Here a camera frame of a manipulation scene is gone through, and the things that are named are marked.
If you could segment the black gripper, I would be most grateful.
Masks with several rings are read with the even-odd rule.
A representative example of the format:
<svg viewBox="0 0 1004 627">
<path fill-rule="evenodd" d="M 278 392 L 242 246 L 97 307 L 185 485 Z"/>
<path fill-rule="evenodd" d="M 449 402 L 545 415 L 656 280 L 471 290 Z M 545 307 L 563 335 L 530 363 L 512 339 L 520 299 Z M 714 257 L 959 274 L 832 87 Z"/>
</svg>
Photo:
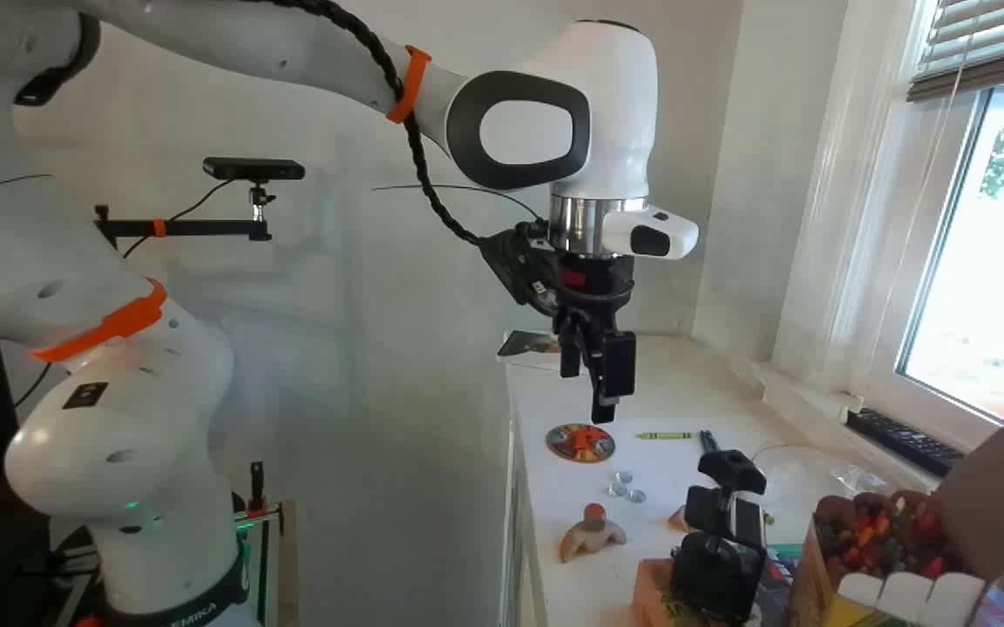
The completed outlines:
<svg viewBox="0 0 1004 627">
<path fill-rule="evenodd" d="M 592 420 L 619 415 L 634 392 L 640 340 L 619 330 L 619 308 L 633 299 L 634 264 L 628 257 L 587 257 L 564 250 L 549 224 L 516 224 L 486 240 L 486 260 L 520 307 L 554 319 L 563 377 L 580 377 L 583 349 L 592 377 Z"/>
</svg>

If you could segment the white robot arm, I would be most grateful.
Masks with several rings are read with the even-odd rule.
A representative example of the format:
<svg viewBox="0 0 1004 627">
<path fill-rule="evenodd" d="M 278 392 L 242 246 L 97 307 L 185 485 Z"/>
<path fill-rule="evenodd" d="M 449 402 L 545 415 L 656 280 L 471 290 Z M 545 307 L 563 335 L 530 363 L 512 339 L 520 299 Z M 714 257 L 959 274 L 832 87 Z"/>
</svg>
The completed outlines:
<svg viewBox="0 0 1004 627">
<path fill-rule="evenodd" d="M 551 316 L 563 369 L 592 383 L 592 415 L 619 415 L 634 388 L 634 335 L 619 322 L 633 264 L 698 243 L 693 224 L 650 203 L 659 58 L 647 30 L 587 18 L 530 70 L 454 74 L 340 0 L 0 0 L 0 340 L 68 372 L 3 471 L 24 505 L 90 528 L 110 627 L 255 617 L 235 489 L 210 460 L 235 349 L 133 270 L 19 138 L 14 111 L 54 102 L 106 27 L 358 102 L 482 186 L 545 183 L 551 213 L 478 250 L 512 299 Z"/>
</svg>

